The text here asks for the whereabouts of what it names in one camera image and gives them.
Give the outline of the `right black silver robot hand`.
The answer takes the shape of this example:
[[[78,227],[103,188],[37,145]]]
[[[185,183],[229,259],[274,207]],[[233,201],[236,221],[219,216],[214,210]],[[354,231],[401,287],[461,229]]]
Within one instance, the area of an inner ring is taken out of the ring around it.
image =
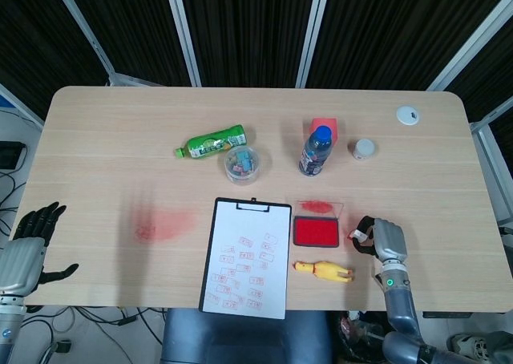
[[[376,257],[381,263],[403,263],[407,258],[402,228],[388,220],[364,216],[349,238],[359,253]]]

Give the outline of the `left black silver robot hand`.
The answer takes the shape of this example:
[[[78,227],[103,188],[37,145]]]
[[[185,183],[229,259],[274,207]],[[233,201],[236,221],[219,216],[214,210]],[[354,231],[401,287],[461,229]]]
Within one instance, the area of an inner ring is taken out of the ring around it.
[[[1,252],[1,295],[26,297],[39,285],[61,281],[75,273],[74,263],[61,271],[46,272],[44,261],[55,227],[67,207],[58,201],[27,213],[19,222],[12,239]]]

